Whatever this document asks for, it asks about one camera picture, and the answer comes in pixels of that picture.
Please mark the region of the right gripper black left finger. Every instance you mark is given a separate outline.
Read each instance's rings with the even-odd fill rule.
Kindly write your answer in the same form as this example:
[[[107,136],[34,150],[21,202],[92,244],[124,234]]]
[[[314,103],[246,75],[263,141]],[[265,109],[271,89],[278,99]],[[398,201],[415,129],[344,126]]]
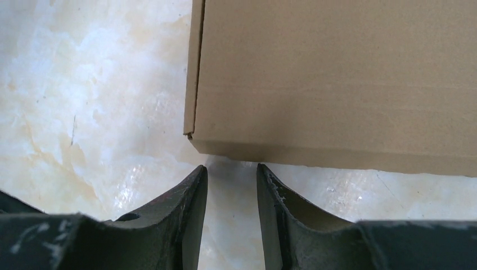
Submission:
[[[199,165],[179,184],[107,228],[117,269],[197,269],[208,171]]]

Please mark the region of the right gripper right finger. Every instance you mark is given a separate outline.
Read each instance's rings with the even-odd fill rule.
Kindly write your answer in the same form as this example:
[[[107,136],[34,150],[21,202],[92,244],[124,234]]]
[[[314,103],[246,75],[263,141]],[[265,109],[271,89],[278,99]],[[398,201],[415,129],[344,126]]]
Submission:
[[[368,269],[358,227],[287,187],[264,164],[256,170],[266,269]]]

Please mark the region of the brown cardboard paper box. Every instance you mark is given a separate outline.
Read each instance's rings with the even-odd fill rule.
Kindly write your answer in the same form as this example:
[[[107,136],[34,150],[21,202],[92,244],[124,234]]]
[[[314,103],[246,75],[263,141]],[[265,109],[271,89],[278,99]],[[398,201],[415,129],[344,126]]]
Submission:
[[[193,1],[184,134],[235,160],[476,176],[475,1]]]

